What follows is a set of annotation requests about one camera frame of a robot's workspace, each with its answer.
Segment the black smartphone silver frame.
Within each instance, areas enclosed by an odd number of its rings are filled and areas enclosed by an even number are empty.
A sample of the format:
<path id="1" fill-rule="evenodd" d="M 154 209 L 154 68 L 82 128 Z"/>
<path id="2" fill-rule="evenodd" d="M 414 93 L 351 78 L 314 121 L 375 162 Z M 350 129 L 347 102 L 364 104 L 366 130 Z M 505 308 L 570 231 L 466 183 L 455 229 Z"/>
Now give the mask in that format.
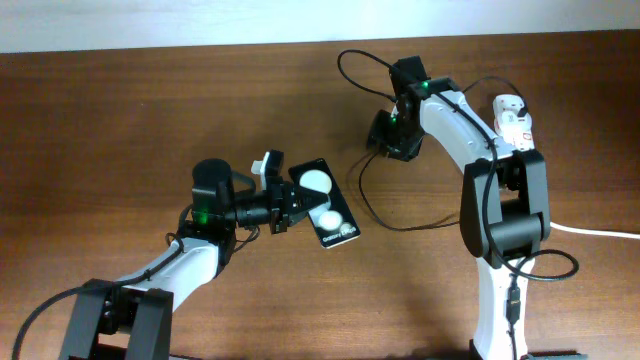
<path id="1" fill-rule="evenodd" d="M 312 208 L 308 217 L 325 249 L 354 240 L 361 230 L 324 158 L 288 169 L 291 179 L 303 189 L 323 193 L 326 201 Z"/>

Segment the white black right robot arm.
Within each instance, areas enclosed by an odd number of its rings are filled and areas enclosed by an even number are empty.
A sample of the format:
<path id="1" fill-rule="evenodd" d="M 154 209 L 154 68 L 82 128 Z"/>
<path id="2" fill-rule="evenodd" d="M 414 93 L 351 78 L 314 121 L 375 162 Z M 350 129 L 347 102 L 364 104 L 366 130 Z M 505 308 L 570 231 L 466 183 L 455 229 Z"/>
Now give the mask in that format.
<path id="1" fill-rule="evenodd" d="M 479 275 L 471 356 L 523 359 L 527 283 L 551 231 L 545 160 L 497 135 L 470 108 L 464 92 L 449 78 L 430 78 L 419 57 L 387 68 L 394 108 L 376 115 L 368 143 L 389 158 L 410 161 L 430 135 L 460 169 L 460 232 Z"/>

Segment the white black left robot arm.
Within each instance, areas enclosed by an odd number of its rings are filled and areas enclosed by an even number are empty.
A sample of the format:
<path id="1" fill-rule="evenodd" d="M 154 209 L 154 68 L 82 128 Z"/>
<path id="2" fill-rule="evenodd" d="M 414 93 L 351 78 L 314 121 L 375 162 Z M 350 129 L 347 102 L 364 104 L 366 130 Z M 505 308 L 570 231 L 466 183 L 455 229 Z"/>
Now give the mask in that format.
<path id="1" fill-rule="evenodd" d="M 330 202 L 330 185 L 284 180 L 280 153 L 257 162 L 258 181 L 222 159 L 192 171 L 192 202 L 167 250 L 145 268 L 116 281 L 94 279 L 76 301 L 60 351 L 62 359 L 168 359 L 174 312 L 215 279 L 263 227 L 284 233 Z"/>

